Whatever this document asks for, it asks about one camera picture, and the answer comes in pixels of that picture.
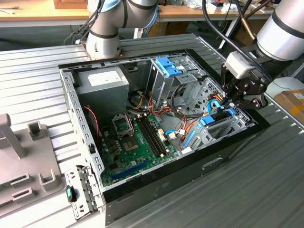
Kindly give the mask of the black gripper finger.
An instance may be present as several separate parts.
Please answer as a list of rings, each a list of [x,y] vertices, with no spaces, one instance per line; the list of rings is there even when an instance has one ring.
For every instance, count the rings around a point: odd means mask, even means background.
[[[240,97],[239,88],[237,87],[239,80],[225,67],[224,63],[221,65],[221,88],[225,97],[222,105],[228,106],[230,103],[237,101]]]
[[[268,101],[264,96],[264,93],[259,95],[250,95],[251,100],[241,96],[237,99],[230,99],[229,104],[232,103],[240,109],[257,110],[268,105]]]

